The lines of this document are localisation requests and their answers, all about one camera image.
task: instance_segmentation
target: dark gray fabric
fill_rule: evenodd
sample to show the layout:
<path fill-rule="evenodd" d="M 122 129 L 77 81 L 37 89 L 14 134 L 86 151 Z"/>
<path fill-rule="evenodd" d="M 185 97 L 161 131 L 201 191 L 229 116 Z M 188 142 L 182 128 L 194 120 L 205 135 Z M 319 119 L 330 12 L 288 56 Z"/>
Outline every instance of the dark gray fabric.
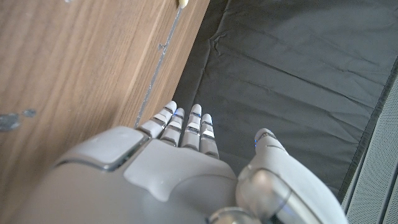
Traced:
<path fill-rule="evenodd" d="M 395 0 L 213 0 L 174 100 L 237 174 L 269 128 L 337 194 L 397 55 Z"/>

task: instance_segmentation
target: robotic hand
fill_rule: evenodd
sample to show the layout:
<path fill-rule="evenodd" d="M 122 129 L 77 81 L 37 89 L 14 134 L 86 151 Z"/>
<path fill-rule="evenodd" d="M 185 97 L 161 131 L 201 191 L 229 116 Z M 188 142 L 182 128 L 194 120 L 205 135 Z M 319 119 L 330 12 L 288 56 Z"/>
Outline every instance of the robotic hand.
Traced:
<path fill-rule="evenodd" d="M 274 134 L 236 178 L 219 160 L 211 116 L 168 103 L 137 129 L 117 127 L 64 154 L 14 223 L 347 223 L 339 203 Z"/>

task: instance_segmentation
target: wood grain surface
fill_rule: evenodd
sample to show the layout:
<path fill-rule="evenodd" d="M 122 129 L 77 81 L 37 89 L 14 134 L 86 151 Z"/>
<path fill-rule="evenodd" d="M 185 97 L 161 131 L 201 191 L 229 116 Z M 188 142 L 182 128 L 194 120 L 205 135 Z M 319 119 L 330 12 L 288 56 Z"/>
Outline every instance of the wood grain surface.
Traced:
<path fill-rule="evenodd" d="M 143 119 L 172 98 L 207 5 L 182 11 Z M 0 1 L 0 114 L 36 110 L 0 133 L 0 223 L 67 149 L 134 125 L 177 11 L 175 0 Z"/>

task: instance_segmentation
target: metal strip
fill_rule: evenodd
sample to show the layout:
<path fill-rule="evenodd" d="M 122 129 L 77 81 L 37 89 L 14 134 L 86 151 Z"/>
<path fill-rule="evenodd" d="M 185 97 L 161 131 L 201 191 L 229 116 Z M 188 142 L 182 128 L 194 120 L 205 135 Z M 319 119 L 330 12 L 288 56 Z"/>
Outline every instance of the metal strip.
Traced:
<path fill-rule="evenodd" d="M 159 50 L 163 49 L 163 52 L 162 52 L 162 55 L 160 56 L 159 62 L 157 62 L 156 69 L 155 69 L 155 72 L 154 72 L 154 74 L 152 76 L 152 80 L 150 81 L 150 84 L 148 86 L 147 93 L 145 94 L 144 101 L 142 102 L 141 107 L 139 109 L 139 113 L 138 113 L 138 116 L 137 116 L 137 119 L 136 119 L 136 123 L 134 124 L 134 128 L 136 128 L 138 126 L 138 123 L 139 123 L 139 121 L 141 119 L 141 116 L 142 116 L 142 114 L 143 114 L 143 112 L 145 110 L 146 104 L 147 104 L 148 99 L 149 99 L 150 92 L 151 92 L 152 87 L 153 87 L 153 85 L 155 83 L 157 74 L 159 73 L 160 66 L 162 65 L 164 56 L 166 54 L 167 48 L 169 47 L 170 40 L 172 39 L 175 27 L 177 26 L 178 19 L 180 18 L 181 12 L 182 12 L 182 8 L 179 7 L 177 15 L 175 16 L 175 19 L 174 19 L 172 28 L 170 29 L 169 36 L 167 37 L 166 44 L 165 45 L 159 44 Z"/>

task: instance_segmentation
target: wrinkled fabric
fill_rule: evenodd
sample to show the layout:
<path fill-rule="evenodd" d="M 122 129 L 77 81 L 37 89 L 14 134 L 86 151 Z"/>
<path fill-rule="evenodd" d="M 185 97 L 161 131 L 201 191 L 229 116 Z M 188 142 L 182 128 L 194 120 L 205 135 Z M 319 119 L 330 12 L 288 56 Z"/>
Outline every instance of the wrinkled fabric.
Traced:
<path fill-rule="evenodd" d="M 268 128 L 337 194 L 397 56 L 395 0 L 213 0 L 174 100 L 235 173 Z"/>

